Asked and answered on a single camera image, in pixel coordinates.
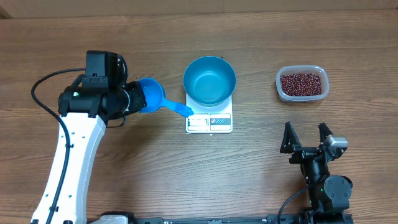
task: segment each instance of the wall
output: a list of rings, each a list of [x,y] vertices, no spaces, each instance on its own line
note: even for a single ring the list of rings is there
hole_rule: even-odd
[[[395,9],[398,0],[0,0],[6,18]]]

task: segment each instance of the container of beans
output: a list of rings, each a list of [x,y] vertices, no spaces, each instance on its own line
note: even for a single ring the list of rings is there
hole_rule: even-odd
[[[276,75],[279,98],[286,102],[320,100],[329,92],[328,75],[316,65],[284,67]]]

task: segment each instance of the digital scale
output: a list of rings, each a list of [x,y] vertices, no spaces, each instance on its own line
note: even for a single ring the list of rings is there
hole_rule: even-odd
[[[232,132],[232,96],[217,106],[202,106],[187,94],[187,106],[194,115],[186,118],[187,133],[231,133]]]

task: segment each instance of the wood surface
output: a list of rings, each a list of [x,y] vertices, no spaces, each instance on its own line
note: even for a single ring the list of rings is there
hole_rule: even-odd
[[[6,18],[395,9],[398,0],[0,0]]]
[[[29,222],[55,153],[58,124],[34,103],[31,86],[84,67],[87,50],[123,55],[129,81],[155,77],[174,101],[185,102],[182,76],[198,57],[223,56],[238,78],[231,134],[186,134],[185,120],[167,109],[106,130],[89,218],[107,210],[164,218],[277,213],[305,185],[299,166],[279,153],[291,121],[304,146],[319,144],[321,122],[347,137],[348,150],[329,168],[354,183],[348,212],[356,223],[398,223],[396,10],[4,19],[0,30],[0,223]],[[281,102],[277,72],[306,64],[326,70],[328,96]],[[56,110],[77,75],[47,80],[37,96]],[[285,212],[307,205],[301,195]]]

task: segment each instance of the plastic tray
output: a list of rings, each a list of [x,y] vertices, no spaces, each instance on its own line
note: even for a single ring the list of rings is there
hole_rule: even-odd
[[[282,85],[280,84],[280,77],[284,75],[291,75],[295,73],[307,73],[312,72],[317,74],[321,78],[322,84],[322,94],[316,96],[289,96],[282,90]],[[293,65],[287,66],[279,70],[276,75],[276,88],[278,90],[279,98],[285,102],[307,102],[313,100],[321,100],[329,93],[329,80],[328,75],[323,68],[316,65]]]

